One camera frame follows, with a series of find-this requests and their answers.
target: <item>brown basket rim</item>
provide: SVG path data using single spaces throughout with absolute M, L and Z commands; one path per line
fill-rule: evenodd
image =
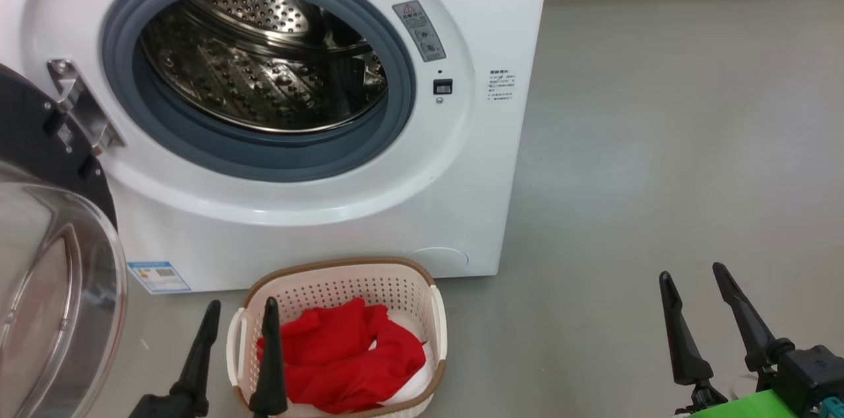
M 301 266 L 296 266 L 292 268 L 284 268 L 284 270 L 278 270 L 274 273 L 268 274 L 263 277 L 261 280 L 258 280 L 255 285 L 253 285 L 249 291 L 247 292 L 247 297 L 244 298 L 242 307 L 247 307 L 249 302 L 253 300 L 254 295 L 269 283 L 272 280 L 276 280 L 278 278 L 282 278 L 284 276 L 291 276 L 293 274 L 305 273 L 308 271 L 313 270 L 325 270 L 326 268 L 337 268 L 343 266 L 355 266 L 355 265 L 377 265 L 377 264 L 398 264 L 403 265 L 409 268 L 413 268 L 416 270 L 417 273 L 421 274 L 425 281 L 428 283 L 429 286 L 434 286 L 434 278 L 428 273 L 427 270 L 422 268 L 420 265 L 416 264 L 416 262 L 404 258 L 403 256 L 355 256 L 355 258 L 341 258 L 338 260 L 328 260 L 324 262 L 314 262 L 314 264 L 305 264 Z M 367 411 L 359 411 L 357 413 L 349 413 L 344 416 L 346 418 L 375 418 L 377 416 L 389 415 L 391 413 L 404 411 L 405 409 L 411 409 L 415 406 L 418 406 L 420 403 L 428 400 L 431 395 L 434 394 L 434 391 L 437 390 L 437 387 L 440 386 L 440 382 L 442 381 L 443 376 L 446 373 L 446 360 L 443 359 L 437 362 L 437 369 L 434 371 L 434 378 L 431 379 L 431 383 L 428 384 L 428 387 L 425 388 L 425 391 L 422 392 L 418 397 L 413 400 L 409 400 L 403 403 L 397 403 L 397 405 L 390 405 L 385 406 L 383 408 L 378 409 L 370 409 Z M 233 387 L 233 391 L 235 392 L 235 399 L 240 403 L 245 409 L 249 409 L 249 403 L 244 399 L 243 393 L 241 392 L 241 388 L 238 385 Z

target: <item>gray floor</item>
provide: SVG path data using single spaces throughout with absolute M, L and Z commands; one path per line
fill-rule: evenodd
M 657 275 L 729 393 L 725 262 L 775 334 L 844 355 L 844 0 L 548 0 L 497 277 L 440 281 L 446 378 L 427 416 L 668 416 Z M 205 304 L 135 284 L 94 418 L 178 375 Z M 246 416 L 214 350 L 213 417 Z

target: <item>red clothing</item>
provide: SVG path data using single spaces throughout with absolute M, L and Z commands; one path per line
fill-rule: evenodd
M 380 407 L 425 364 L 422 343 L 362 298 L 303 312 L 281 327 L 281 343 L 287 397 L 332 414 Z

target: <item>front-loading washing machine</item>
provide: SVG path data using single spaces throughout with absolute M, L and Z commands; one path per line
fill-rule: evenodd
M 542 3 L 0 0 L 0 63 L 81 126 L 150 291 L 355 255 L 487 275 Z

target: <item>door hinge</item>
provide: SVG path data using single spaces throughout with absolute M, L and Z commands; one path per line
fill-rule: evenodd
M 91 143 L 94 155 L 114 146 L 126 146 L 126 142 L 114 129 L 114 124 L 106 117 L 97 100 L 88 91 L 82 77 L 76 71 L 72 61 L 57 59 L 48 61 L 50 78 L 58 90 L 58 109 L 70 115 L 82 129 L 85 138 Z

